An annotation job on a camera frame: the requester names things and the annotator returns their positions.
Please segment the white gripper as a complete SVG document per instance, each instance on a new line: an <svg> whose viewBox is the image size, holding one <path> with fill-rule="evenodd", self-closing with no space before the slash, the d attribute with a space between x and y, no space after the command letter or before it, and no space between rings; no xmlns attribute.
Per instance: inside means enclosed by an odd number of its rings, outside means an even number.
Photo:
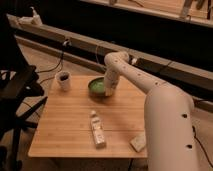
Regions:
<svg viewBox="0 0 213 171"><path fill-rule="evenodd" d="M104 75L104 88L106 96L111 96L114 93L118 82L119 74L112 69L108 69Z"/></svg>

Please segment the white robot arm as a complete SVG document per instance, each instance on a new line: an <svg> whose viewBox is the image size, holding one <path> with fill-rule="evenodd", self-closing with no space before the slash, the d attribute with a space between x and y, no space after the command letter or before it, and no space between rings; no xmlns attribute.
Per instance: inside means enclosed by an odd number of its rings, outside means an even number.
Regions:
<svg viewBox="0 0 213 171"><path fill-rule="evenodd" d="M133 67L125 51L104 58L105 94L111 96L124 76L146 94L144 122L149 171L199 171L191 112L194 102L179 87Z"/></svg>

